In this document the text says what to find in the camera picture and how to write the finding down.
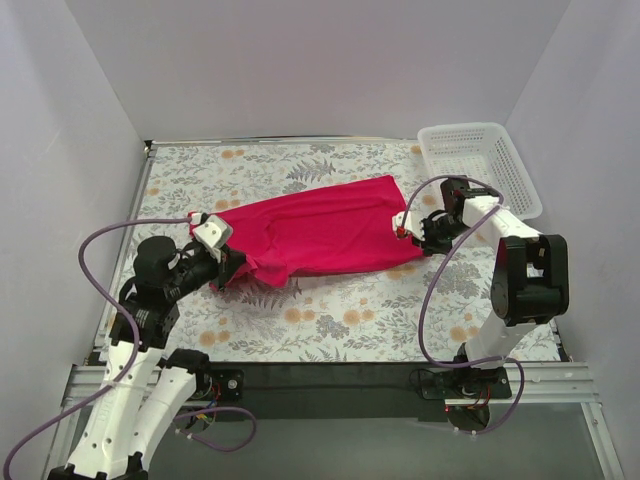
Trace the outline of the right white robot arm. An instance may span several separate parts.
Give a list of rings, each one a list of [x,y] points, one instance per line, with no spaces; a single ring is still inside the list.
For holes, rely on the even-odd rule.
[[[392,219],[396,236],[410,238],[426,257],[449,262],[478,233],[492,247],[495,264],[488,317],[453,360],[427,359],[430,368],[417,374],[419,391],[427,399],[488,399],[493,390],[508,397],[504,365],[513,349],[568,309],[566,240],[526,225],[505,206],[503,194],[484,182],[459,175],[434,180],[442,209],[423,219],[404,209]]]

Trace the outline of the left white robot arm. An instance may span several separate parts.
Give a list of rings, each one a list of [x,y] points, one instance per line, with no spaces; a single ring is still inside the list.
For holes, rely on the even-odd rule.
[[[160,439],[181,405],[205,398],[213,386],[209,358],[176,350],[164,363],[151,394],[145,389],[160,364],[179,317],[178,302],[206,284],[224,288],[246,262],[227,245],[198,240],[176,247],[167,236],[142,241],[133,276],[119,293],[119,313],[110,333],[102,381],[85,430],[66,464],[51,479],[146,479]]]

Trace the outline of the magenta t shirt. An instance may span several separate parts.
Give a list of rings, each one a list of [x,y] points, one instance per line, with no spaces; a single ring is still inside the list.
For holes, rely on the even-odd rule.
[[[390,175],[284,195],[218,212],[228,246],[245,254],[237,276],[271,287],[292,276],[376,272],[422,257],[392,218],[406,202]]]

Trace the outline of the white plastic basket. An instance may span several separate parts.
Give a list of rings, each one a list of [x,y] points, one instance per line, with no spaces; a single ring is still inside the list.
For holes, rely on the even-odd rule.
[[[522,220],[543,213],[539,195],[504,126],[471,122],[425,127],[417,134],[428,175],[466,175],[499,190]]]

